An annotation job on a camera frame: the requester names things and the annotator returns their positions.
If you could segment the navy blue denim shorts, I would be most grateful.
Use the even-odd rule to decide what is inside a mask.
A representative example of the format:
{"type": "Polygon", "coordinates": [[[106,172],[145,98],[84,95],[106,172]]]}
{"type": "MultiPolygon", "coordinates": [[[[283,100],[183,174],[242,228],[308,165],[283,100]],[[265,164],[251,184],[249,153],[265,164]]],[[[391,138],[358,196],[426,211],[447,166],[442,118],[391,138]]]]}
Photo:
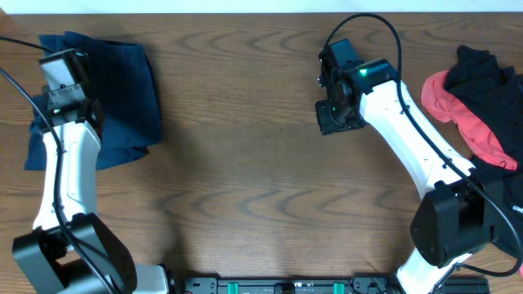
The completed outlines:
{"type": "Polygon", "coordinates": [[[154,73],[140,43],[90,38],[74,32],[42,34],[52,50],[79,49],[87,54],[90,97],[103,107],[102,149],[144,148],[162,138],[154,73]]]}

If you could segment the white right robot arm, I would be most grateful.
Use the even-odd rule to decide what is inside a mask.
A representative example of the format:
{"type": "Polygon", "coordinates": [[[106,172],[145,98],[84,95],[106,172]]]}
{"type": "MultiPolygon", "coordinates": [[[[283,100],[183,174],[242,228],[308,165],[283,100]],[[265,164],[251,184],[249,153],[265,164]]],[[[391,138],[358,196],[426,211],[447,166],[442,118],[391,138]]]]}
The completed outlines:
{"type": "Polygon", "coordinates": [[[498,180],[479,171],[432,126],[385,59],[323,57],[316,103],[325,135],[372,126],[406,168],[421,203],[410,225],[414,250],[390,292],[487,293],[485,280],[454,279],[467,259],[499,236],[498,180]]]}

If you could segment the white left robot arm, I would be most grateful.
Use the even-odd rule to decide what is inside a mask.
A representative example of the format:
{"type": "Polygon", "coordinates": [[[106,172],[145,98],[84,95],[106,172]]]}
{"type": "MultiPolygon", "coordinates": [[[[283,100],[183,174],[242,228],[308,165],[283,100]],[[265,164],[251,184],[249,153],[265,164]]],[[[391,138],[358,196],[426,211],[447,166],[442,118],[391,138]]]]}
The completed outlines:
{"type": "Polygon", "coordinates": [[[97,212],[96,161],[103,111],[96,100],[43,112],[47,167],[31,233],[13,241],[17,265],[38,293],[168,293],[161,265],[138,265],[97,212]]]}

